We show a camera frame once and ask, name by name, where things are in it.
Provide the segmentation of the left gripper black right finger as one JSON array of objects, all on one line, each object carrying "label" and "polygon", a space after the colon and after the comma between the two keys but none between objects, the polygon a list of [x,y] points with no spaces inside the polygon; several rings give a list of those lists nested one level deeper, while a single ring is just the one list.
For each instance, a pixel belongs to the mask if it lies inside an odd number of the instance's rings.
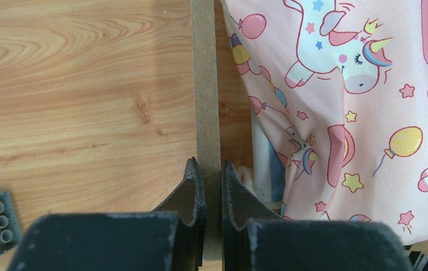
[{"label": "left gripper black right finger", "polygon": [[224,270],[411,270],[399,238],[384,224],[294,221],[273,212],[222,169]]}]

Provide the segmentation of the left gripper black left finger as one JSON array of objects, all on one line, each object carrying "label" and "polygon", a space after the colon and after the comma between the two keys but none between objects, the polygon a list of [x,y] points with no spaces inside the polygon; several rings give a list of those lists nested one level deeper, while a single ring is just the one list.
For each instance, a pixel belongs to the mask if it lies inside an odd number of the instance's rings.
[{"label": "left gripper black left finger", "polygon": [[152,211],[53,213],[24,234],[9,270],[198,270],[207,227],[204,186],[190,158]]}]

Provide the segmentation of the pink unicorn drawstring bag blanket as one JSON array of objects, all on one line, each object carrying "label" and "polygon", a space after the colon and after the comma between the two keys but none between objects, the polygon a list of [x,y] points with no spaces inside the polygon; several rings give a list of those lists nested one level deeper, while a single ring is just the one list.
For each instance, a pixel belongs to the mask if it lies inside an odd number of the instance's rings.
[{"label": "pink unicorn drawstring bag blanket", "polygon": [[221,6],[262,136],[255,195],[428,240],[428,1]]}]

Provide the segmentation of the wooden striped pet bed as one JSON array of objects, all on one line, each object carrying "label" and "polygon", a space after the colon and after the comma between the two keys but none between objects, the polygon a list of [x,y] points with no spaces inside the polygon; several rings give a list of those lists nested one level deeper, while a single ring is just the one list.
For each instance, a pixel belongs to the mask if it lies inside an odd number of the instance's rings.
[{"label": "wooden striped pet bed", "polygon": [[204,182],[204,260],[222,259],[221,170],[224,161],[254,168],[251,106],[228,44],[220,1],[191,1],[196,159]]}]

